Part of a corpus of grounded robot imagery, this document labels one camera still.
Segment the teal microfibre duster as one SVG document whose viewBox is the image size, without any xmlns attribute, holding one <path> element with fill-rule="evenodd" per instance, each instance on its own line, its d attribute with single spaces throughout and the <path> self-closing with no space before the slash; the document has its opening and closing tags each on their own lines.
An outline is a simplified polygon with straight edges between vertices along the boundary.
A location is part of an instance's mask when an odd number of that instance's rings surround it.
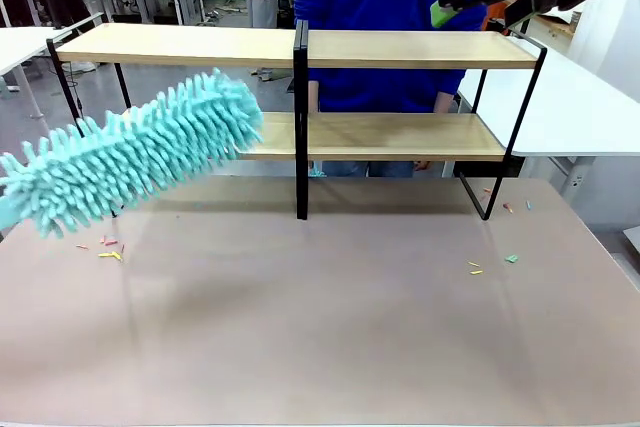
<svg viewBox="0 0 640 427">
<path fill-rule="evenodd" d="M 185 79 L 123 114 L 78 119 L 0 155 L 0 230 L 24 221 L 63 237 L 204 175 L 261 142 L 256 97 L 219 70 Z"/>
</svg>

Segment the large white table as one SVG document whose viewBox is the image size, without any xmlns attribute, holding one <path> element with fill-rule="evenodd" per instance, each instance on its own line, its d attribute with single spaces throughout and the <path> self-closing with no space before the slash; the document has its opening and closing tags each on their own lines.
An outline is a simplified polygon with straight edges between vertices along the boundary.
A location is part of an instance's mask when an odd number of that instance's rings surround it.
<svg viewBox="0 0 640 427">
<path fill-rule="evenodd" d="M 477 114 L 510 140 L 530 70 L 490 70 Z M 640 156 L 640 103 L 553 49 L 547 51 L 512 152 L 525 157 Z"/>
</svg>

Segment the small white table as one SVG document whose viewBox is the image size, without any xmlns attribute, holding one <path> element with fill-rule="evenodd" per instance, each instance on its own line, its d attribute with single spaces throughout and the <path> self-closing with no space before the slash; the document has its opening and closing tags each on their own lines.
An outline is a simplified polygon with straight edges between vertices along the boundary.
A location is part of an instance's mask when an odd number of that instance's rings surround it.
<svg viewBox="0 0 640 427">
<path fill-rule="evenodd" d="M 57 41 L 72 32 L 70 27 L 0 28 L 0 76 L 47 48 L 47 41 Z"/>
</svg>

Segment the two-tier wooden shelf black frame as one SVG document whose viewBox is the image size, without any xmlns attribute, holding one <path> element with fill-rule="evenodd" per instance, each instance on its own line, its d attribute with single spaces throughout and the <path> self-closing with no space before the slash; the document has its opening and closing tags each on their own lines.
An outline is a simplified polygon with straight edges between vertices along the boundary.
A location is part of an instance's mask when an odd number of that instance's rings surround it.
<svg viewBox="0 0 640 427">
<path fill-rule="evenodd" d="M 294 110 L 266 116 L 253 160 L 296 164 L 296 214 L 308 215 L 312 161 L 424 160 L 495 162 L 506 170 L 511 143 L 499 142 L 476 113 L 313 114 L 308 74 L 313 69 L 528 69 L 532 55 L 496 32 L 292 30 L 103 23 L 90 32 L 47 43 L 56 67 L 73 61 L 126 64 L 285 68 L 293 72 Z"/>
</svg>

